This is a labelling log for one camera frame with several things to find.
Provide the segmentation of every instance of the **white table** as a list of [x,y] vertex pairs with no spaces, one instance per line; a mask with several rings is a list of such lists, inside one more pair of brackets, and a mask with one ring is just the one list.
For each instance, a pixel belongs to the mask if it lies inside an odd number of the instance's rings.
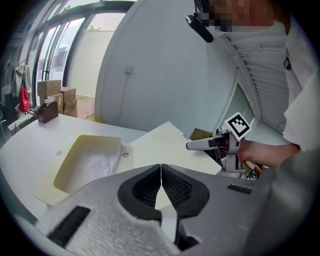
[[33,194],[57,151],[73,144],[80,135],[121,137],[122,143],[131,143],[144,134],[60,114],[46,124],[36,120],[10,138],[0,149],[0,167],[16,197],[38,219],[47,205]]

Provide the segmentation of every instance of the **white shirt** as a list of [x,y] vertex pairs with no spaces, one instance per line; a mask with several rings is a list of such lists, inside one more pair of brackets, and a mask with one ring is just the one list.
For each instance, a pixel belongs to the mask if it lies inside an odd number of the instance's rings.
[[[317,83],[316,73],[319,71],[317,54],[314,51],[307,35],[298,22],[290,17],[290,31],[285,36],[286,53],[291,64],[291,70],[285,70],[289,89],[289,106],[298,95],[312,83]],[[294,144],[300,145],[298,136],[289,125],[289,120],[284,129],[283,137]]]

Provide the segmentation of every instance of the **glass door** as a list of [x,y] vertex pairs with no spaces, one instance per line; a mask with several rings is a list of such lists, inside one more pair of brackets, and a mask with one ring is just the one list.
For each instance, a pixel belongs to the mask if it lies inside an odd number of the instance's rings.
[[63,80],[67,57],[84,18],[67,22],[48,59],[46,80]]
[[40,54],[37,60],[37,65],[36,67],[36,72],[33,71],[33,76],[32,77],[32,81],[35,81],[35,95],[36,95],[36,105],[40,104],[40,99],[37,95],[37,89],[38,89],[38,82],[43,81],[45,78],[45,70],[47,67],[47,60],[48,60],[48,54],[49,51],[51,50],[52,46],[53,46],[53,41],[55,39],[55,37],[58,34],[58,30],[61,26],[56,26],[54,28],[51,28],[48,33],[45,36],[42,48],[40,50]]
[[[32,48],[29,63],[32,67],[32,62],[36,63],[32,69],[32,81],[35,83],[33,99],[37,106],[40,104],[40,98],[37,95],[38,82],[63,80],[70,47],[84,20],[85,18],[80,18],[51,28],[45,35],[41,50],[39,51],[39,45]],[[42,37],[43,33],[35,39],[35,44],[40,42]]]

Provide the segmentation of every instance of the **black rubber pad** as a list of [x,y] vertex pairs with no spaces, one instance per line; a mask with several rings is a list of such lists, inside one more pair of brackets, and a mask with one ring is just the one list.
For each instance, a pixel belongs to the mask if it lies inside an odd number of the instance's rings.
[[65,247],[71,237],[88,216],[90,209],[77,206],[75,207],[61,223],[48,235],[48,238],[55,244]]

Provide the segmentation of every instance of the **white cloth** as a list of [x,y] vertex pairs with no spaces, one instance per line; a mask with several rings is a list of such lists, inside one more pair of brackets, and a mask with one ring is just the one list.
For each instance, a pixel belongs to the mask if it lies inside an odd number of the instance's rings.
[[[296,100],[298,95],[317,79],[319,72],[317,54],[315,53],[307,35],[298,22],[290,17],[290,31],[286,35],[286,53],[291,64],[291,70],[285,70],[289,89],[289,106]],[[293,132],[290,120],[284,129],[283,137],[294,144],[299,145],[298,134]]]
[[30,68],[26,64],[19,65],[13,73],[13,81],[11,85],[11,92],[14,97],[19,97],[20,87],[24,77],[24,85],[28,91],[31,88]]

